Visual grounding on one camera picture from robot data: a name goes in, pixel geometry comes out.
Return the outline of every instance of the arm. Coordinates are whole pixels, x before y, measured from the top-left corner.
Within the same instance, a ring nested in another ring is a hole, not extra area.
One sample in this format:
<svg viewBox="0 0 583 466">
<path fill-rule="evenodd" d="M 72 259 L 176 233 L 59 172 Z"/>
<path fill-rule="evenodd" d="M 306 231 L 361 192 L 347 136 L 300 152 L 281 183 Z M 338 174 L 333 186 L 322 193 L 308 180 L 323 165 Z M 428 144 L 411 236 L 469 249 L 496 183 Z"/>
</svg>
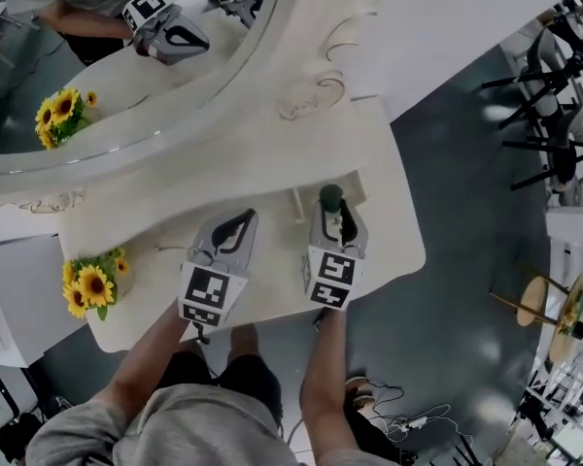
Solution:
<svg viewBox="0 0 583 466">
<path fill-rule="evenodd" d="M 346 313 L 329 311 L 300 392 L 302 419 L 316 463 L 328 452 L 358 449 L 343 412 L 346 379 Z"/>
<path fill-rule="evenodd" d="M 112 380 L 93 401 L 119 406 L 127 422 L 145 407 L 188 327 L 173 304 L 127 354 Z"/>
<path fill-rule="evenodd" d="M 124 40 L 132 38 L 132 32 L 123 19 L 77 9 L 63 0 L 49 4 L 38 10 L 37 14 L 60 33 L 93 38 L 121 38 Z"/>
</svg>

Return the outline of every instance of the chair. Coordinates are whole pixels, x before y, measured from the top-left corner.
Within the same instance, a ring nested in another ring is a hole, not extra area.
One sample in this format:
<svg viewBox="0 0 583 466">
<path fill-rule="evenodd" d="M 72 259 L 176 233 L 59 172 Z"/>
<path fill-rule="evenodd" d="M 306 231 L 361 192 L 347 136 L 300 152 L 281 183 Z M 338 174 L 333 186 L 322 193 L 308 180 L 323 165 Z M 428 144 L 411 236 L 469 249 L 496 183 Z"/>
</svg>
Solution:
<svg viewBox="0 0 583 466">
<path fill-rule="evenodd" d="M 563 65 L 557 56 L 557 43 L 553 33 L 544 29 L 533 42 L 527 53 L 528 65 L 519 76 L 493 82 L 482 83 L 482 88 L 523 83 L 530 99 L 527 100 L 508 119 L 503 120 L 499 129 L 503 129 L 521 116 L 535 109 L 543 125 L 553 127 L 562 117 L 562 107 L 557 94 L 568 86 L 568 81 L 583 71 L 583 56 L 576 53 Z M 551 71 L 545 73 L 543 64 Z"/>
<path fill-rule="evenodd" d="M 558 122 L 555 135 L 551 138 L 527 137 L 525 142 L 503 142 L 504 147 L 521 150 L 545 151 L 549 153 L 549 169 L 538 175 L 527 178 L 511 186 L 512 190 L 518 190 L 553 178 L 553 188 L 556 191 L 568 190 L 574 180 L 576 165 L 583 161 L 583 153 L 576 154 L 576 148 L 583 149 L 582 141 L 570 139 L 572 135 L 577 140 L 583 140 L 583 107 L 567 113 Z"/>
<path fill-rule="evenodd" d="M 508 300 L 500 295 L 497 295 L 492 291 L 489 291 L 490 295 L 496 298 L 498 301 L 507 304 L 513 308 L 516 308 L 516 320 L 521 326 L 529 326 L 534 321 L 541 322 L 544 324 L 550 324 L 555 326 L 559 330 L 563 323 L 567 323 L 567 316 L 569 315 L 568 309 L 576 302 L 577 304 L 583 298 L 583 275 L 579 276 L 574 282 L 574 285 L 568 289 L 560 283 L 557 283 L 552 278 L 544 275 L 537 271 L 533 266 L 529 264 L 521 264 L 527 267 L 527 269 L 534 275 L 533 280 L 527 285 L 523 295 L 521 296 L 520 302 L 515 302 Z M 557 319 L 553 319 L 547 316 L 546 310 L 546 298 L 548 295 L 548 285 L 553 285 L 556 287 L 563 295 L 566 296 L 566 301 L 562 307 L 562 312 Z M 570 323 L 568 330 L 568 336 L 575 338 L 577 340 L 583 339 L 583 310 L 578 311 L 577 319 L 573 319 Z M 551 351 L 551 360 L 555 361 L 557 357 L 553 356 Z"/>
</svg>

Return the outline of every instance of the black chair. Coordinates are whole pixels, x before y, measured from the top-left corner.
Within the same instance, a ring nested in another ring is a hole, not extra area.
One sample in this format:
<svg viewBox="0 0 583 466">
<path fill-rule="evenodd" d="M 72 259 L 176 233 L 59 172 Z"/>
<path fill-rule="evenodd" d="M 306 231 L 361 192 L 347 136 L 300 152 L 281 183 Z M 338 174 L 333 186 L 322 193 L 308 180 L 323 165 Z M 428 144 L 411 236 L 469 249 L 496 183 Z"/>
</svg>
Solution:
<svg viewBox="0 0 583 466">
<path fill-rule="evenodd" d="M 549 153 L 549 168 L 542 173 L 527 178 L 511 186 L 512 190 L 518 190 L 555 177 L 558 185 L 557 191 L 566 191 L 574 180 L 576 165 L 583 161 L 583 153 L 577 155 L 576 148 L 583 149 L 583 142 L 570 140 L 571 133 L 583 131 L 583 107 L 566 114 L 557 126 L 555 136 L 551 138 L 527 137 L 525 142 L 503 142 L 504 147 L 521 150 L 545 151 Z"/>
<path fill-rule="evenodd" d="M 456 446 L 456 450 L 463 457 L 464 461 L 466 461 L 466 464 L 468 464 L 468 466 L 482 466 L 482 463 L 479 462 L 479 459 L 477 459 L 475 452 L 473 452 L 473 449 L 470 447 L 470 445 L 468 444 L 468 442 L 466 441 L 466 439 L 462 435 L 460 436 L 460 440 L 463 441 L 464 448 L 466 449 L 466 452 L 468 453 L 468 455 L 466 455 L 458 446 Z M 458 459 L 456 459 L 455 457 L 454 457 L 454 462 L 458 466 L 462 466 L 460 461 Z"/>
<path fill-rule="evenodd" d="M 548 29 L 544 29 L 533 42 L 527 53 L 527 62 L 527 67 L 519 76 L 482 84 L 482 88 L 492 88 L 524 83 L 530 95 L 530 99 L 520 109 L 498 125 L 499 129 L 531 111 L 536 111 L 541 123 L 552 130 L 563 115 L 557 94 L 568 86 L 570 79 L 576 78 L 583 71 L 583 55 L 579 53 L 573 55 L 566 65 L 562 65 L 557 57 L 555 37 Z M 551 71 L 543 72 L 543 64 Z"/>
</svg>

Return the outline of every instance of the yellow flower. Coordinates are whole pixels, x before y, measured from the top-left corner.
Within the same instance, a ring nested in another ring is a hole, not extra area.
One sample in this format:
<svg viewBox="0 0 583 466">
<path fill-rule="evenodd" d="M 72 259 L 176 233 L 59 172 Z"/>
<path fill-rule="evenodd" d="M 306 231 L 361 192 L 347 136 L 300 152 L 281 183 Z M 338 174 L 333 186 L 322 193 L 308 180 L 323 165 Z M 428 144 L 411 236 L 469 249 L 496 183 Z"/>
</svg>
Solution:
<svg viewBox="0 0 583 466">
<path fill-rule="evenodd" d="M 129 273 L 129 264 L 127 261 L 122 258 L 115 259 L 115 265 L 117 266 L 117 271 L 119 271 L 120 275 L 126 275 Z"/>
<path fill-rule="evenodd" d="M 39 140 L 41 140 L 41 144 L 48 150 L 56 148 L 56 145 L 54 144 L 54 140 L 52 139 L 50 132 L 46 130 L 39 132 Z"/>
<path fill-rule="evenodd" d="M 65 286 L 71 284 L 76 278 L 76 271 L 74 270 L 74 263 L 70 260 L 66 260 L 62 265 L 62 282 Z"/>
<path fill-rule="evenodd" d="M 51 121 L 60 124 L 67 120 L 74 112 L 80 93 L 76 88 L 63 89 L 54 100 L 51 110 Z"/>
<path fill-rule="evenodd" d="M 50 129 L 52 107 L 53 101 L 50 98 L 46 98 L 41 104 L 39 112 L 35 117 L 35 120 L 37 121 L 37 127 L 35 128 L 35 131 L 37 133 L 41 133 L 42 131 L 47 131 Z"/>
<path fill-rule="evenodd" d="M 62 294 L 69 303 L 69 312 L 75 317 L 82 319 L 86 314 L 86 310 L 88 309 L 89 304 L 80 292 L 80 286 L 78 283 L 72 282 L 66 284 L 62 290 Z"/>
<path fill-rule="evenodd" d="M 97 103 L 97 93 L 90 91 L 86 94 L 86 102 L 93 107 Z"/>
<path fill-rule="evenodd" d="M 99 266 L 82 268 L 78 285 L 83 297 L 93 306 L 104 307 L 115 302 L 112 292 L 115 285 L 108 282 L 108 277 Z"/>
</svg>

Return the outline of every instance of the carved decoration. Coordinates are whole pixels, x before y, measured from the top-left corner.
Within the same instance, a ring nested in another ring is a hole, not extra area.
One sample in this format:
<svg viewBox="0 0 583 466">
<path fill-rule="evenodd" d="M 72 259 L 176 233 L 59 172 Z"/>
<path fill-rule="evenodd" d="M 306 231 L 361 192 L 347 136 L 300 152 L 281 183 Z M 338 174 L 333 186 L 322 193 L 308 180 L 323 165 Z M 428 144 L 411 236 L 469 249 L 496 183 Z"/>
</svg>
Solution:
<svg viewBox="0 0 583 466">
<path fill-rule="evenodd" d="M 340 70 L 332 67 L 334 53 L 338 48 L 357 47 L 360 44 L 360 18 L 376 16 L 379 2 L 380 0 L 342 0 L 344 7 L 337 11 L 344 17 L 328 34 L 316 59 L 307 65 L 299 78 L 282 88 L 277 110 L 283 119 L 295 120 L 317 114 L 330 109 L 344 97 L 345 78 Z"/>
<path fill-rule="evenodd" d="M 18 204 L 20 209 L 32 214 L 55 214 L 72 209 L 85 201 L 83 190 L 71 190 L 58 195 L 49 195 L 39 200 Z"/>
</svg>

